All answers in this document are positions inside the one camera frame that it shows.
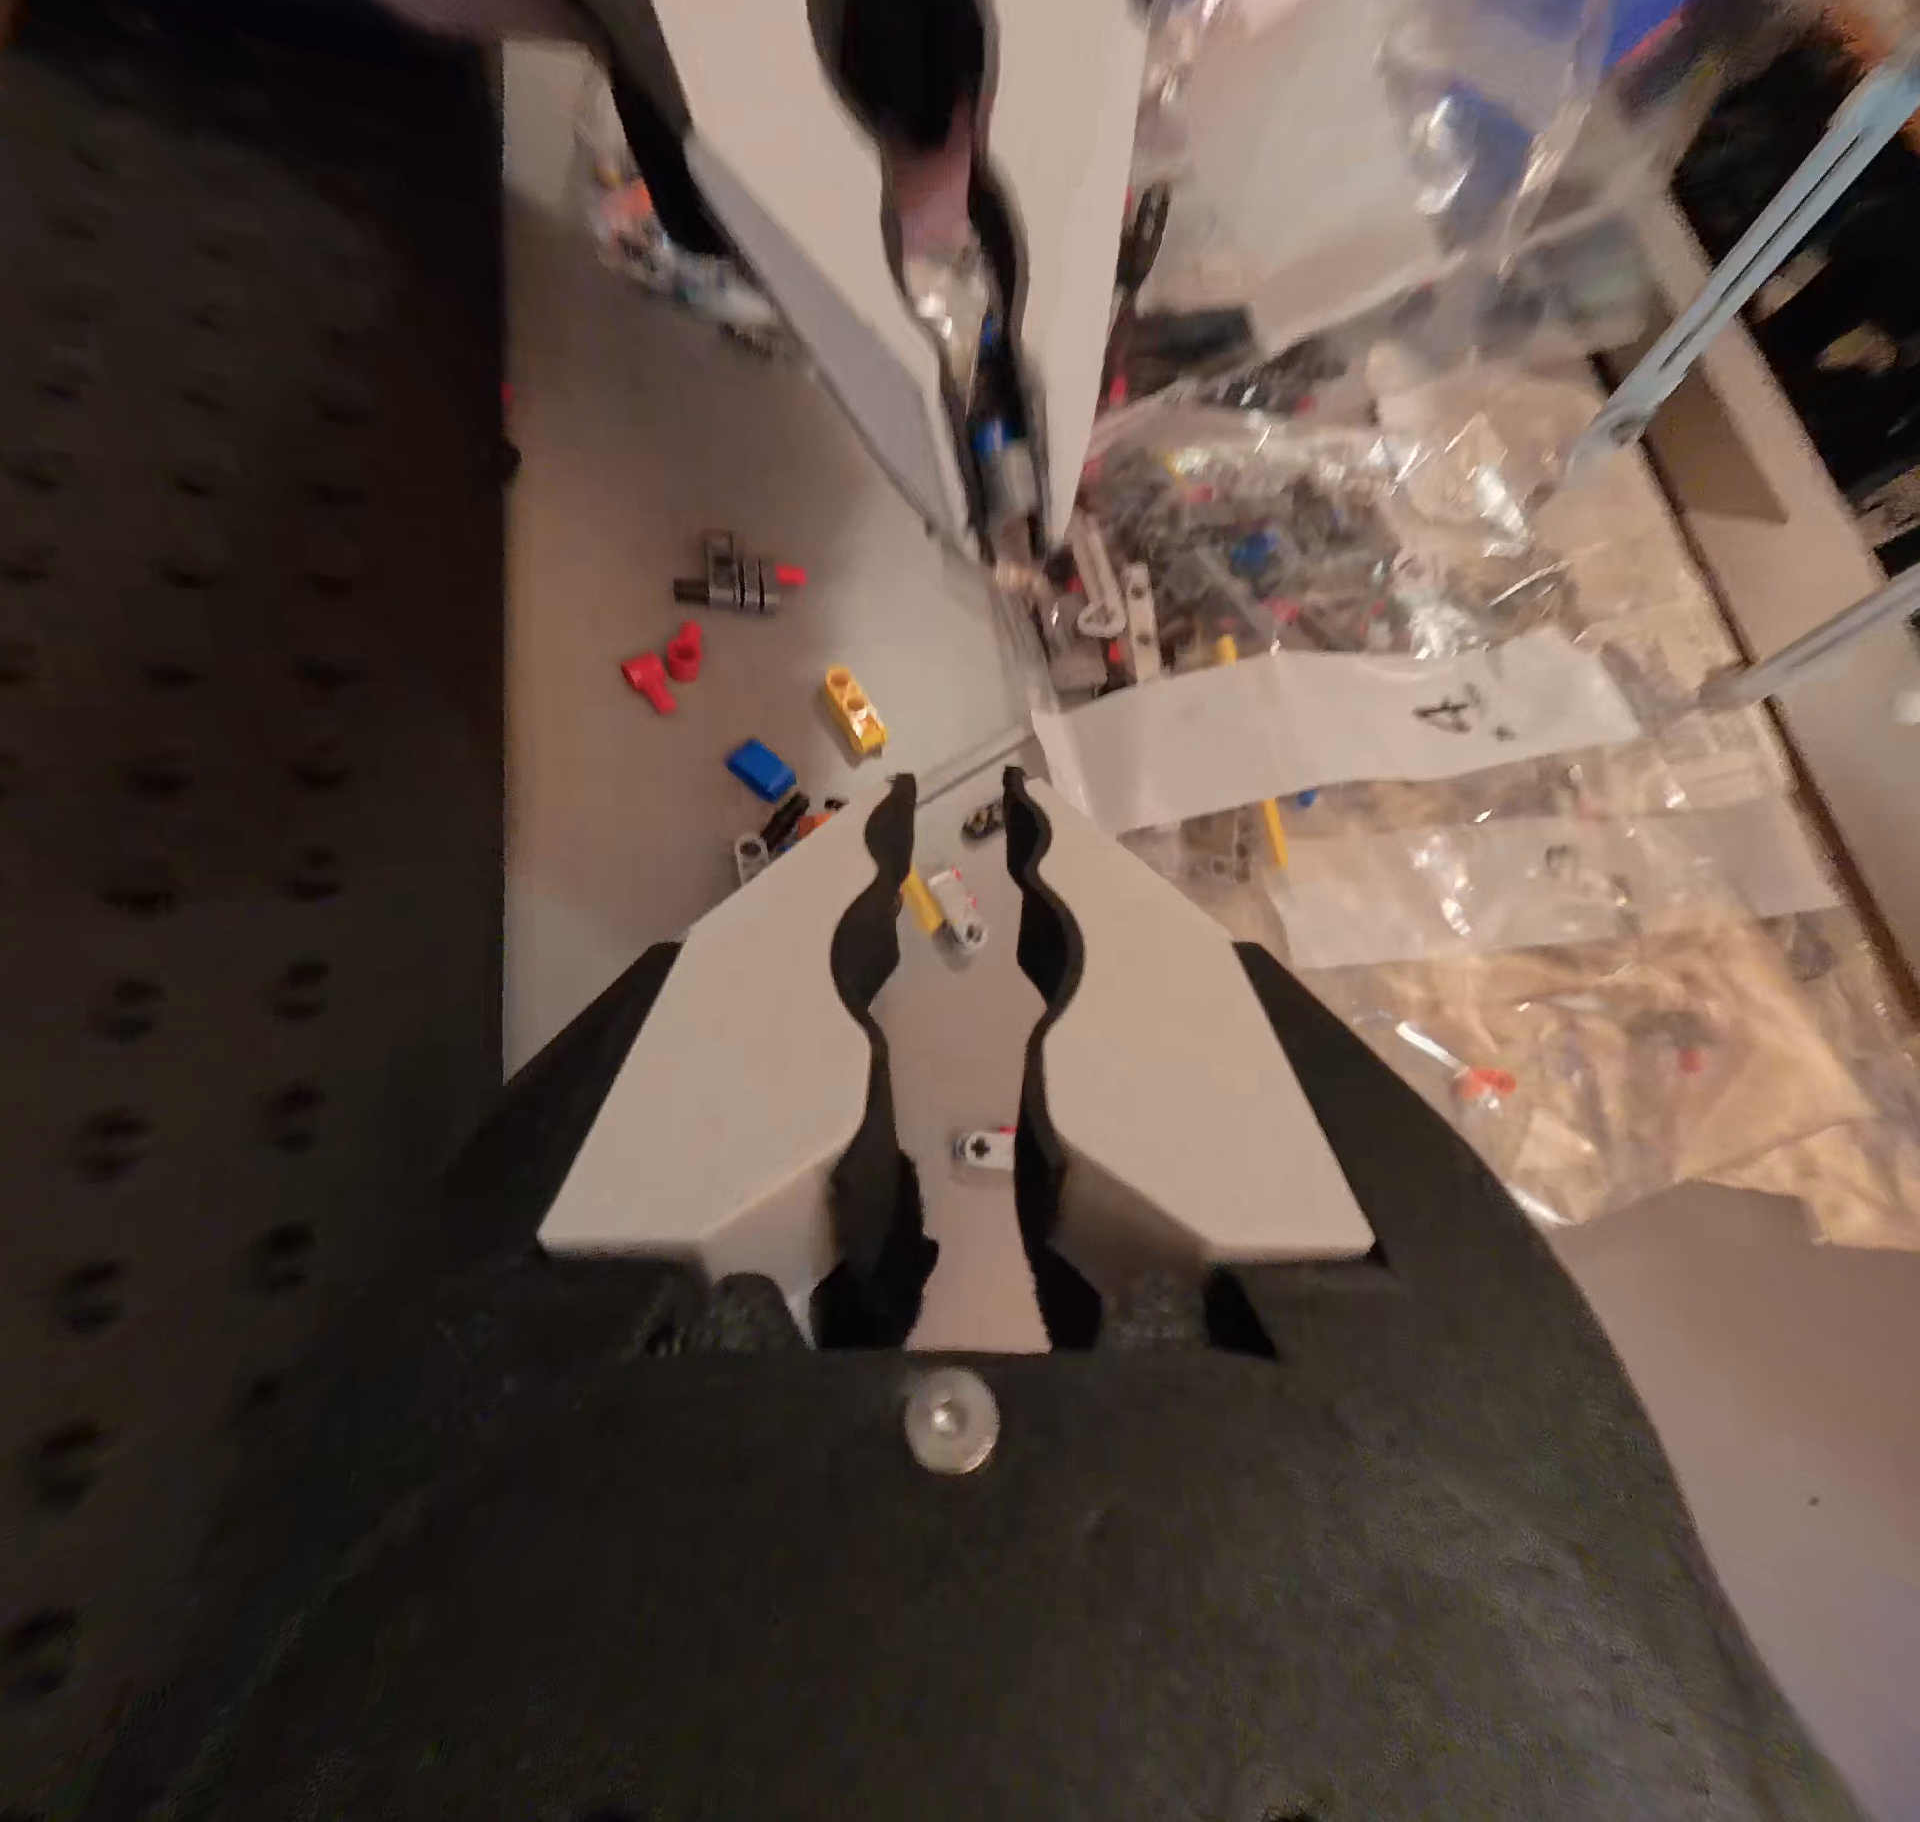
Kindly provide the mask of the black dimpled mat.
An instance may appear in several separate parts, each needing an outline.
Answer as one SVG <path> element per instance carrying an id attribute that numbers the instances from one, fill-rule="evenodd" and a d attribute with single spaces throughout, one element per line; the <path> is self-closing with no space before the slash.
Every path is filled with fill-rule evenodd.
<path id="1" fill-rule="evenodd" d="M 2 0 L 2 1820 L 503 1075 L 494 78 Z"/>

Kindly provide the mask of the grey lego connector assembly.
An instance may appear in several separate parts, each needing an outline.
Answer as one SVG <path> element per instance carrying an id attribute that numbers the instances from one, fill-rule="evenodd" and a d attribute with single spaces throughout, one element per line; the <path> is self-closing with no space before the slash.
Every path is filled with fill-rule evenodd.
<path id="1" fill-rule="evenodd" d="M 761 555 L 732 531 L 705 531 L 698 550 L 698 575 L 684 575 L 667 587 L 684 609 L 778 615 L 780 606 L 810 584 L 803 565 Z"/>

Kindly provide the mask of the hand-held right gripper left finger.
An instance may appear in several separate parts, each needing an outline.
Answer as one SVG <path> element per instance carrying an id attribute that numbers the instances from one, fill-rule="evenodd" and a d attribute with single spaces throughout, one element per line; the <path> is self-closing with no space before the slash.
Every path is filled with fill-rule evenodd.
<path id="1" fill-rule="evenodd" d="M 902 1149 L 872 1004 L 902 963 L 915 808 L 915 779 L 888 779 L 685 930 L 543 1209 L 549 1258 L 813 1293 L 871 1245 L 866 1177 L 888 1226 Z"/>

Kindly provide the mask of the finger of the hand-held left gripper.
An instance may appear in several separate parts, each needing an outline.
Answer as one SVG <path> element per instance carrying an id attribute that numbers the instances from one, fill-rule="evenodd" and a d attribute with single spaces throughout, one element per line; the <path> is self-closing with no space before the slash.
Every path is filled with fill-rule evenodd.
<path id="1" fill-rule="evenodd" d="M 977 558 L 964 391 L 910 269 L 977 248 L 982 0 L 655 0 L 655 14 L 714 223 L 930 538 Z"/>
<path id="2" fill-rule="evenodd" d="M 979 175 L 1011 256 L 1005 333 L 1044 538 L 1078 490 L 1110 338 L 1152 0 L 979 0 Z"/>

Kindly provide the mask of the long thin grey axle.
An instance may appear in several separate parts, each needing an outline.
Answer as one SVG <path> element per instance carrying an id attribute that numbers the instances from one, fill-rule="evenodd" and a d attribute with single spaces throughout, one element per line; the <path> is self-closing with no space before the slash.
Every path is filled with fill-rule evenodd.
<path id="1" fill-rule="evenodd" d="M 1033 725 L 1018 722 L 962 753 L 936 762 L 935 768 L 915 775 L 915 808 L 930 808 L 950 797 L 955 790 L 970 787 L 971 779 L 996 773 L 1014 753 L 1023 753 L 1033 739 L 1036 739 Z"/>

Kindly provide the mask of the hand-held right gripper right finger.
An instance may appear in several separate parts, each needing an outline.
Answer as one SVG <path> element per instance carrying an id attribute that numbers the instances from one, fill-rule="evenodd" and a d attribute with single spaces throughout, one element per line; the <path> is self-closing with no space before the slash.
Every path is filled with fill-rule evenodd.
<path id="1" fill-rule="evenodd" d="M 1229 936 L 1051 782 L 1005 773 L 1024 1045 L 1014 1167 L 1067 1267 L 1363 1259 L 1374 1231 Z"/>

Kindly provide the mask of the small opened clear bag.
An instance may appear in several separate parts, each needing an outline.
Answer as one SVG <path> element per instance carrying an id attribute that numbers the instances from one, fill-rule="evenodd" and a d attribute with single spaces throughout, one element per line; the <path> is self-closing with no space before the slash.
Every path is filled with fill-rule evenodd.
<path id="1" fill-rule="evenodd" d="M 573 135 L 573 192 L 596 264 L 655 301 L 707 321 L 732 346 L 807 368 L 807 351 L 754 272 L 728 256 L 684 248 L 659 221 L 655 192 L 627 141 Z"/>

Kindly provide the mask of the wooden book stand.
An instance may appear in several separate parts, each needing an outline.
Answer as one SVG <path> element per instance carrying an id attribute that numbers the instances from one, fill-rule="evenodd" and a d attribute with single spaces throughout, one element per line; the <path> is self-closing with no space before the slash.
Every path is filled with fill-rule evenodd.
<path id="1" fill-rule="evenodd" d="M 1915 1008 L 1915 565 L 1885 575 L 1766 361 L 1746 306 L 1783 272 L 1913 110 L 1900 64 L 1852 88 L 1835 127 L 1710 264 L 1668 182 L 1627 210 L 1651 272 L 1651 331 L 1571 449 L 1571 481 L 1644 453 L 1731 633 L 1691 693 L 1698 716 L 1761 709 L 1885 968 Z"/>

